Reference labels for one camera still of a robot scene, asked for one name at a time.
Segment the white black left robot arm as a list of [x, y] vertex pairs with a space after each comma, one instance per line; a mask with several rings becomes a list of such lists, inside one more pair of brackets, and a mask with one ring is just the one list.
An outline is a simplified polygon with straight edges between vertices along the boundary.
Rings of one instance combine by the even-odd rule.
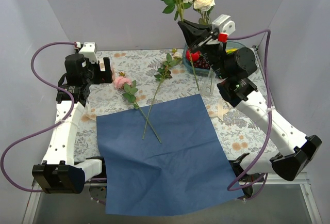
[[42, 162], [32, 168], [32, 176], [47, 194], [79, 194], [86, 181], [94, 178], [103, 183], [110, 176], [102, 157], [90, 157], [83, 162], [74, 160], [75, 139], [90, 86], [112, 83], [110, 59], [92, 62], [76, 53], [65, 58], [64, 66], [66, 72], [57, 83], [57, 127]]

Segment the white rose stem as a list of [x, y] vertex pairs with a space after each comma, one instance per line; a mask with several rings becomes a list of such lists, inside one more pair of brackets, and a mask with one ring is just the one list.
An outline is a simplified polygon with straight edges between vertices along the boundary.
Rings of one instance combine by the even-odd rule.
[[189, 4], [200, 14], [199, 24], [211, 24], [210, 14], [215, 6], [215, 0], [183, 0], [183, 3]]

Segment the blue wrapping paper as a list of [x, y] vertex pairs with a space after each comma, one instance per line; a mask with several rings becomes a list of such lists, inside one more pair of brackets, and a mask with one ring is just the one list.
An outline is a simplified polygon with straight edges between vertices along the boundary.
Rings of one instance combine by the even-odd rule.
[[199, 94], [98, 116], [96, 128], [107, 214], [182, 215], [243, 195], [227, 190], [236, 176]]

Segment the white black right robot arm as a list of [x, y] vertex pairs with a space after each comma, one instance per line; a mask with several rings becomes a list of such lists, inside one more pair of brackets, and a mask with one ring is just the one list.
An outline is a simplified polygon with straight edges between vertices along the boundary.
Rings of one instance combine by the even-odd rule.
[[261, 159], [262, 151], [248, 161], [247, 155], [233, 162], [234, 177], [245, 181], [254, 173], [276, 173], [282, 179], [293, 181], [312, 161], [322, 141], [317, 135], [307, 136], [290, 124], [264, 98], [249, 76], [257, 70], [254, 52], [242, 47], [233, 52], [226, 51], [229, 35], [235, 24], [228, 15], [221, 15], [211, 25], [190, 21], [179, 21], [190, 52], [200, 52], [216, 76], [222, 80], [217, 88], [224, 101], [249, 117], [271, 140], [278, 153], [266, 163]]

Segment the green eucalyptus stem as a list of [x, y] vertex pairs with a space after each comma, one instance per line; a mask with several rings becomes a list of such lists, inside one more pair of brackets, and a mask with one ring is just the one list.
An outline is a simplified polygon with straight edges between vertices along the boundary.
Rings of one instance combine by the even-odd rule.
[[146, 123], [145, 123], [145, 127], [144, 127], [144, 132], [143, 132], [143, 136], [142, 139], [145, 138], [146, 135], [146, 128], [148, 126], [148, 121], [149, 121], [149, 116], [155, 101], [155, 97], [160, 89], [161, 84], [167, 80], [167, 79], [171, 79], [172, 75], [171, 75], [171, 70], [178, 64], [181, 63], [182, 61], [182, 57], [177, 53], [178, 49], [172, 49], [171, 54], [167, 53], [166, 55], [166, 59], [160, 63], [160, 66], [157, 69], [157, 73], [154, 75], [155, 81], [158, 83], [158, 86], [156, 88], [156, 91], [154, 93], [154, 96], [152, 98], [147, 116], [146, 116]]

